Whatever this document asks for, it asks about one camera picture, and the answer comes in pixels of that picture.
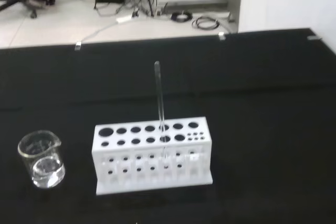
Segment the chair wheel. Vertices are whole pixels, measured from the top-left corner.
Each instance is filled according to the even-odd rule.
[[[30,14],[30,17],[32,18],[32,19],[35,19],[35,18],[37,18],[37,13],[36,13],[36,11],[34,10],[34,11],[32,11],[32,13]]]

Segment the white wall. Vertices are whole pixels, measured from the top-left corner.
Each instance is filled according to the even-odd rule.
[[[301,27],[336,52],[336,0],[241,0],[239,32]]]

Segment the tiled floor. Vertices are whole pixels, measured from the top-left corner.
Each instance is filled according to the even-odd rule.
[[[56,0],[56,5],[39,10],[38,18],[16,4],[0,12],[0,47],[26,47],[51,44],[75,44],[97,30],[115,23],[116,17],[100,17],[93,9],[95,0]],[[119,5],[111,4],[102,13],[113,13]],[[131,13],[123,10],[118,17]],[[202,31],[192,28],[191,22],[178,24],[156,20],[144,15],[138,20],[112,26],[87,42],[138,40],[218,34],[225,31]]]

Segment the clear liquid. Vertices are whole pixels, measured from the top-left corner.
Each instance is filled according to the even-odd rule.
[[[33,165],[32,180],[39,188],[51,188],[58,185],[65,175],[64,164],[55,156],[46,156]]]

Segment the black table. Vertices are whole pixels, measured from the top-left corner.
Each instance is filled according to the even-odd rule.
[[[335,223],[336,56],[309,29],[0,50],[0,202],[10,223]],[[209,186],[96,196],[94,126],[206,116]],[[66,177],[34,188],[19,140],[62,140]]]

